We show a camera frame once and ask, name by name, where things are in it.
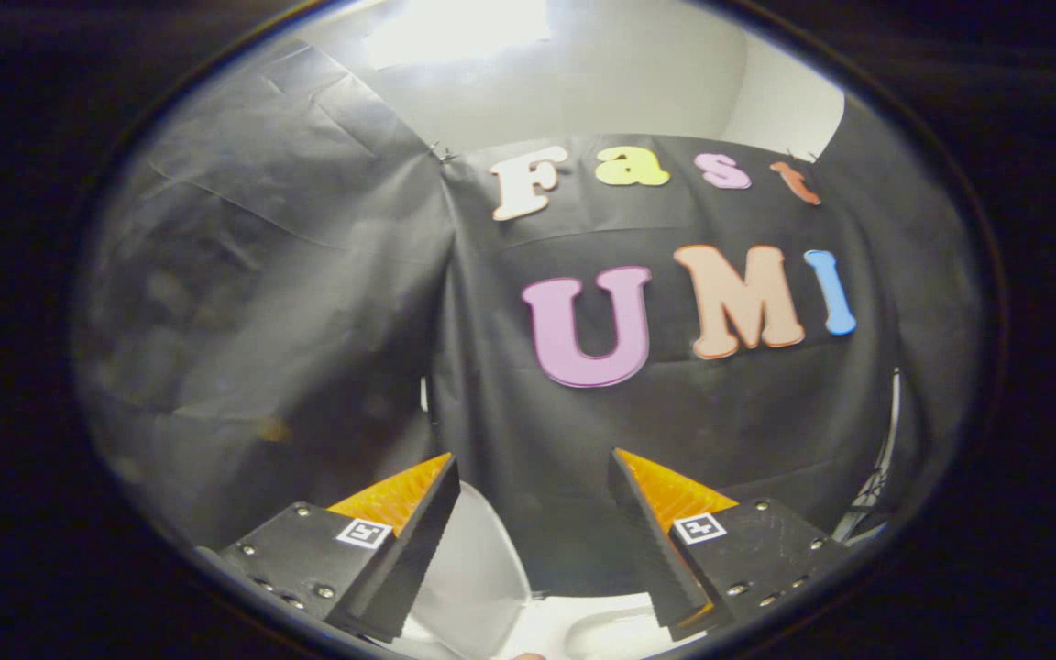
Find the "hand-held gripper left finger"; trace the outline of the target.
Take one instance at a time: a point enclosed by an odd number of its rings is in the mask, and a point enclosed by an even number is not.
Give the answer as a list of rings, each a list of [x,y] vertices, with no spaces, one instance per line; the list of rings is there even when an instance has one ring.
[[[335,505],[296,501],[218,553],[260,590],[348,633],[392,642],[460,493],[442,454]]]

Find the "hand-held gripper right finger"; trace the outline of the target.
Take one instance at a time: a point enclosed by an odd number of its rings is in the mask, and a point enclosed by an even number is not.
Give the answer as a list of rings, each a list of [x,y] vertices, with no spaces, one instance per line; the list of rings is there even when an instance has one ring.
[[[624,448],[608,484],[634,571],[675,642],[776,611],[851,554],[778,499],[725,497]]]

